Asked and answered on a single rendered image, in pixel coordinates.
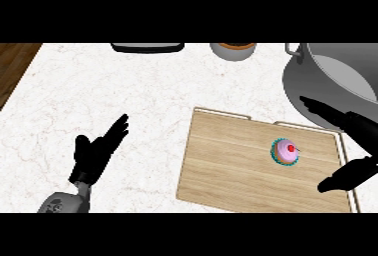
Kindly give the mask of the white cup with brown rim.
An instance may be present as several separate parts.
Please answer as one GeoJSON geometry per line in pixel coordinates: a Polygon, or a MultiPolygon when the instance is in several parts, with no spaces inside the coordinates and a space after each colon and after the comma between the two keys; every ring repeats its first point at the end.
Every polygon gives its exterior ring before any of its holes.
{"type": "Polygon", "coordinates": [[[227,61],[243,61],[253,53],[255,43],[210,43],[213,54],[227,61]]]}

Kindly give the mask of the large grey metal pot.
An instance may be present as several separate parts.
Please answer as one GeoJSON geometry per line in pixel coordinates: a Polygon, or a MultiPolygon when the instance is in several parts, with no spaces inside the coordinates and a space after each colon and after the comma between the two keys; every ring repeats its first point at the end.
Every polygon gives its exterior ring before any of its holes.
{"type": "Polygon", "coordinates": [[[321,128],[336,130],[308,112],[299,97],[352,111],[378,123],[378,43],[284,44],[290,60],[283,69],[283,89],[301,115],[321,128]]]}

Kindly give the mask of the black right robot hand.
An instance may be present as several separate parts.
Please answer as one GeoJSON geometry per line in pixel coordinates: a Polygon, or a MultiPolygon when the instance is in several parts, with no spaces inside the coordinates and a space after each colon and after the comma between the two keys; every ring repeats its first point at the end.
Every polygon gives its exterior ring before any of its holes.
{"type": "Polygon", "coordinates": [[[361,159],[351,160],[317,185],[320,193],[349,191],[378,174],[378,123],[351,111],[342,113],[314,99],[301,96],[299,100],[308,112],[337,127],[368,153],[361,159]]]}

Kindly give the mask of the black and white flat appliance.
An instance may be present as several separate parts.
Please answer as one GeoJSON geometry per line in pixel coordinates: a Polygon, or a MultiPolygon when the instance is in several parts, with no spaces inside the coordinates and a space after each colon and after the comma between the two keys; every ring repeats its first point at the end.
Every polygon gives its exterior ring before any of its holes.
{"type": "Polygon", "coordinates": [[[184,44],[182,43],[112,43],[110,46],[116,52],[153,54],[153,53],[178,52],[182,49],[184,44]]]}

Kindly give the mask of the pale wooden tray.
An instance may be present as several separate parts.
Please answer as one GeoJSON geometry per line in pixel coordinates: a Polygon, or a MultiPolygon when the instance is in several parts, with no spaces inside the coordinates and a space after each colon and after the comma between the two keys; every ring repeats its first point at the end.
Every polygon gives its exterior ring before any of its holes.
{"type": "Polygon", "coordinates": [[[234,212],[355,213],[351,191],[317,191],[317,184],[345,162],[337,133],[197,107],[175,197],[234,212]],[[289,139],[299,150],[293,166],[270,157],[277,138],[289,139]]]}

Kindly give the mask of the pink frosted cupcake with cherry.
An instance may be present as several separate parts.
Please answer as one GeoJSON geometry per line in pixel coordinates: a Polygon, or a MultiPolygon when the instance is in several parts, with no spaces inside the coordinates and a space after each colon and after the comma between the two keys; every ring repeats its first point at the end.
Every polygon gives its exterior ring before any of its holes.
{"type": "Polygon", "coordinates": [[[289,139],[277,138],[271,142],[270,157],[277,164],[293,166],[299,158],[298,152],[299,150],[289,139]]]}

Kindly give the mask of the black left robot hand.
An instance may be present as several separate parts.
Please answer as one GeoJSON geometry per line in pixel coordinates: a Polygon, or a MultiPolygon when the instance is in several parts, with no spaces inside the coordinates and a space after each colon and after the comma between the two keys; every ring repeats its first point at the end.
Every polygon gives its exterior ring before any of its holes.
{"type": "Polygon", "coordinates": [[[122,115],[103,136],[89,141],[83,135],[75,138],[75,165],[67,178],[70,183],[92,185],[106,168],[110,156],[128,134],[128,116],[122,115]]]}

